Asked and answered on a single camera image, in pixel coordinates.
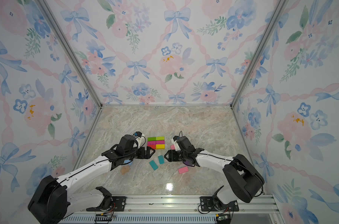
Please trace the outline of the yellow block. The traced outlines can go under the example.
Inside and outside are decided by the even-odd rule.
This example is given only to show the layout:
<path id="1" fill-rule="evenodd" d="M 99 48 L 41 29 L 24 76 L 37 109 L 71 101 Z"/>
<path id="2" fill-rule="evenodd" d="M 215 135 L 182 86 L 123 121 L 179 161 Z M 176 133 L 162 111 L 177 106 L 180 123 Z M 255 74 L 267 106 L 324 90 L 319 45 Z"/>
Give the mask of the yellow block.
<path id="1" fill-rule="evenodd" d="M 165 149 L 165 144 L 156 144 L 155 149 Z"/>

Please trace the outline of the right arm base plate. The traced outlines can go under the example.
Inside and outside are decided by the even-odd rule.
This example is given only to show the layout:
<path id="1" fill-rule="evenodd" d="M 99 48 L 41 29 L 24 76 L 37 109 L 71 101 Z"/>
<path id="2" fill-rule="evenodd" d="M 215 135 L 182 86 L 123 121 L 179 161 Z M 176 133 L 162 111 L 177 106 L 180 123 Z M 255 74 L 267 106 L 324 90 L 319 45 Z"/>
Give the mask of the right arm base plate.
<path id="1" fill-rule="evenodd" d="M 209 211 L 239 211 L 239 206 L 237 201 L 230 202 L 229 204 L 221 204 L 220 202 L 214 202 L 213 197 L 202 196 L 200 199 L 200 210 L 201 212 Z"/>

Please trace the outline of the tan wooden block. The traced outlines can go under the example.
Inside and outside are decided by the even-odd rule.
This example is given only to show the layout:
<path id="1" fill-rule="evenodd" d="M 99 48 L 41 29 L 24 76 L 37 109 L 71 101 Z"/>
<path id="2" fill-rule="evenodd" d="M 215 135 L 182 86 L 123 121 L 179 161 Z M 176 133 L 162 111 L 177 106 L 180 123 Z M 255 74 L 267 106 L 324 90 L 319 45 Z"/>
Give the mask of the tan wooden block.
<path id="1" fill-rule="evenodd" d="M 124 175 L 124 174 L 126 174 L 127 172 L 129 172 L 129 171 L 130 171 L 130 166 L 126 165 L 126 166 L 123 166 L 123 167 L 121 168 L 120 173 L 121 173 L 122 175 Z"/>

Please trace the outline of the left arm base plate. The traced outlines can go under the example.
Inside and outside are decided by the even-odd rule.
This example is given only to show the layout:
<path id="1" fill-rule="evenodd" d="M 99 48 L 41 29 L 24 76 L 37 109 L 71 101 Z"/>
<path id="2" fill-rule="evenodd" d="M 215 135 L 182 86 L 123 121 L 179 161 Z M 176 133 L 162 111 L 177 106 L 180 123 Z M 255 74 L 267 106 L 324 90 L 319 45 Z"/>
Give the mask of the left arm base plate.
<path id="1" fill-rule="evenodd" d="M 109 197 L 106 196 L 98 207 L 87 208 L 86 211 L 113 212 L 124 211 L 127 197 Z"/>

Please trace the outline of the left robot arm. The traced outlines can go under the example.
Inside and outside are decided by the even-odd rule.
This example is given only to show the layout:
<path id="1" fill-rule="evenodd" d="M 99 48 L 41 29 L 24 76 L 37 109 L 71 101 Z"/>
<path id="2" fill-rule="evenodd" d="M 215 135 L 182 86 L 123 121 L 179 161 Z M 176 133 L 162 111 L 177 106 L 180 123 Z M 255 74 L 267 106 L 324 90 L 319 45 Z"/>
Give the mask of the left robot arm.
<path id="1" fill-rule="evenodd" d="M 125 164 L 127 160 L 150 159 L 155 150 L 147 147 L 146 138 L 139 133 L 124 135 L 118 144 L 90 163 L 59 177 L 44 177 L 27 208 L 41 224 L 57 224 L 75 212 L 85 209 L 114 210 L 112 194 L 105 187 L 77 193 L 96 177 Z"/>

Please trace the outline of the lime green block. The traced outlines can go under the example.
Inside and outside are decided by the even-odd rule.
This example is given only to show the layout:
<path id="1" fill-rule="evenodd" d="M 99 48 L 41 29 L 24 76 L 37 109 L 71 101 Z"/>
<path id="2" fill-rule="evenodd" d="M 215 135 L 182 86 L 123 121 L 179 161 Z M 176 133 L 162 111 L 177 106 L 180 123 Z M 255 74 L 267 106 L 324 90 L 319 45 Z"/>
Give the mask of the lime green block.
<path id="1" fill-rule="evenodd" d="M 158 136 L 156 137 L 156 141 L 164 141 L 165 137 L 164 136 Z"/>

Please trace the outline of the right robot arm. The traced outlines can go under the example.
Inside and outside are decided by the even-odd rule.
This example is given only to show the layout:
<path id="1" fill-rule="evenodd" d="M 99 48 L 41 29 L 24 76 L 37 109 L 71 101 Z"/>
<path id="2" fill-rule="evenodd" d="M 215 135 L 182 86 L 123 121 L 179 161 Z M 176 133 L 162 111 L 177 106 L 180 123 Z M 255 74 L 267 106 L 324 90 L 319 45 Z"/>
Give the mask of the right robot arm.
<path id="1" fill-rule="evenodd" d="M 172 143 L 175 148 L 165 154 L 167 161 L 180 161 L 185 165 L 209 168 L 224 174 L 228 184 L 212 196 L 214 207 L 219 211 L 228 209 L 230 203 L 237 200 L 249 203 L 263 193 L 265 180 L 244 155 L 216 155 L 203 148 L 195 148 L 186 136 L 175 136 Z"/>

